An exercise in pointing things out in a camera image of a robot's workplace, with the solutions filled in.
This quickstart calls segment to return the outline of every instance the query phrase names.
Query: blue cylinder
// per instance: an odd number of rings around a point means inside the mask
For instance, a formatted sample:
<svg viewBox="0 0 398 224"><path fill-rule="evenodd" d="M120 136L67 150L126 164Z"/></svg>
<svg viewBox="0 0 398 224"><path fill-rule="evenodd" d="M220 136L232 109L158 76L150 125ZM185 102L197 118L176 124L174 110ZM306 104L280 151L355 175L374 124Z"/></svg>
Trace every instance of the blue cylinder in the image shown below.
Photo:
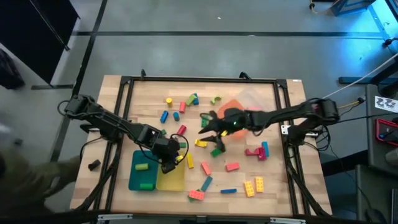
<svg viewBox="0 0 398 224"><path fill-rule="evenodd" d="M175 121L179 121L179 120L180 120L180 115L178 115L177 112L174 112L174 113L173 113L173 117L174 117L174 120L175 120Z"/></svg>

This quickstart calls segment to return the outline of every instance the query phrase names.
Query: yellow lego brick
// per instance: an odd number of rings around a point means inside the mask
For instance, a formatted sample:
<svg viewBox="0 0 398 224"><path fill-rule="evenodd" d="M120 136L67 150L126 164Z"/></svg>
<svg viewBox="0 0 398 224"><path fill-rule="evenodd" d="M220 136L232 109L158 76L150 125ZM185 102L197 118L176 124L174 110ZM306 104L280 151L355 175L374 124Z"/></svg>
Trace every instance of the yellow lego brick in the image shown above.
<svg viewBox="0 0 398 224"><path fill-rule="evenodd" d="M188 161L188 167L193 168L193 157L191 152L188 152L187 154L187 161Z"/></svg>
<svg viewBox="0 0 398 224"><path fill-rule="evenodd" d="M177 156L175 159L180 162L183 158L183 156Z"/></svg>
<svg viewBox="0 0 398 224"><path fill-rule="evenodd" d="M264 192L264 180L262 177L256 177L256 192Z"/></svg>
<svg viewBox="0 0 398 224"><path fill-rule="evenodd" d="M246 195L248 197L254 196L254 189L253 189L253 185L251 184L251 181L246 181L244 183L244 188L246 189Z"/></svg>
<svg viewBox="0 0 398 224"><path fill-rule="evenodd" d="M199 147L207 147L207 142L201 141L199 139L195 140L195 145L199 146Z"/></svg>

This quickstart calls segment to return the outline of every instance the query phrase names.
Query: green tray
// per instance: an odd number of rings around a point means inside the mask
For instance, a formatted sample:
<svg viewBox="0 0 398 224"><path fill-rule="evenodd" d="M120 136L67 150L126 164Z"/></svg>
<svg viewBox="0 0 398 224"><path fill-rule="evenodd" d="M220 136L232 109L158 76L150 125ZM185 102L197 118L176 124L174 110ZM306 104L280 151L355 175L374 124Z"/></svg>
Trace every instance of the green tray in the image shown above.
<svg viewBox="0 0 398 224"><path fill-rule="evenodd" d="M144 150L145 155L156 159L152 153L148 150ZM147 170L136 170L136 164L148 163L149 169ZM146 158L140 150L134 151L132 153L132 164L129 179L129 189L130 190L140 190L140 184L153 184L156 186L157 169L159 164Z"/></svg>

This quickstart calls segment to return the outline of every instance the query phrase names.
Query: gray floor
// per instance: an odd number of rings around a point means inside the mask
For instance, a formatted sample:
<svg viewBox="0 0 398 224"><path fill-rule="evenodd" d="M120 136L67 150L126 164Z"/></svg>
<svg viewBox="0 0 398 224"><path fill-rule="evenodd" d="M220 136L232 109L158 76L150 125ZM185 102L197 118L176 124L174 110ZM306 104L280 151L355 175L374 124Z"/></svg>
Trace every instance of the gray floor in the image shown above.
<svg viewBox="0 0 398 224"><path fill-rule="evenodd" d="M81 16L76 31L91 31L101 0L71 0ZM317 3L317 10L330 4ZM397 23L386 4L377 0L374 8L383 14L380 20L386 32L394 35ZM245 71L252 78L302 79L307 98L323 97L338 88L340 76L361 77L392 56L381 47L382 40L365 38L379 29L369 11L335 17L312 14L308 1L276 0L108 0L99 31L262 31L262 32L355 32L354 37L237 37L237 36L98 36L88 63L80 93L98 97L104 75L138 75L144 68L148 75L237 77ZM88 36L74 36L72 49L61 60L57 83L75 82ZM21 69L29 70L23 64ZM40 83L32 75L28 86ZM53 138L61 117L57 103L70 90L5 91L0 89L1 118L26 139L21 153L36 164L49 159ZM355 86L332 97L339 105L364 95ZM364 116L361 105L343 119ZM80 122L72 121L62 147L60 160L78 155L86 134ZM365 120L332 126L332 145L338 156L366 149ZM351 141L344 141L350 136ZM334 159L330 151L323 161ZM331 200L335 195L352 194L354 185L341 183L341 175L326 178ZM73 185L47 200L56 211L69 208ZM333 211L343 213L337 207Z"/></svg>

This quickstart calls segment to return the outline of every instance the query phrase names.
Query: red block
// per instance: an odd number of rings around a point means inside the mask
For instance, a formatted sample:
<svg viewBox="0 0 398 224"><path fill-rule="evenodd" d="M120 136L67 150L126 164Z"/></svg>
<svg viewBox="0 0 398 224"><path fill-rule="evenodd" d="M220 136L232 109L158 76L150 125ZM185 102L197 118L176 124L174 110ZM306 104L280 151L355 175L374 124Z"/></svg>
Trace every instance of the red block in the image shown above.
<svg viewBox="0 0 398 224"><path fill-rule="evenodd" d="M190 198L194 198L196 200L203 200L205 198L205 193L204 192L199 192L196 190L191 190L189 191L189 196Z"/></svg>
<svg viewBox="0 0 398 224"><path fill-rule="evenodd" d="M237 170L237 169L239 169L239 163L238 162L234 162L234 163L232 163L232 164L227 164L226 165L226 170L229 172L229 171L232 171L232 170Z"/></svg>
<svg viewBox="0 0 398 224"><path fill-rule="evenodd" d="M245 149L244 153L247 156L258 156L260 154L260 150L259 150L259 148L257 148L254 150L254 152L251 152L250 149Z"/></svg>
<svg viewBox="0 0 398 224"><path fill-rule="evenodd" d="M184 125L181 125L180 129L177 131L177 134L184 135L185 130L187 130L187 127L185 127Z"/></svg>
<svg viewBox="0 0 398 224"><path fill-rule="evenodd" d="M211 170L210 170L209 165L207 164L207 162L203 161L201 163L201 166L202 166L203 170L205 171L206 175L210 175L211 174Z"/></svg>
<svg viewBox="0 0 398 224"><path fill-rule="evenodd" d="M185 107L187 107L187 104L185 102L180 103L180 113L185 113Z"/></svg>
<svg viewBox="0 0 398 224"><path fill-rule="evenodd" d="M266 150L263 147L258 148L260 154L259 154L259 160L266 160Z"/></svg>

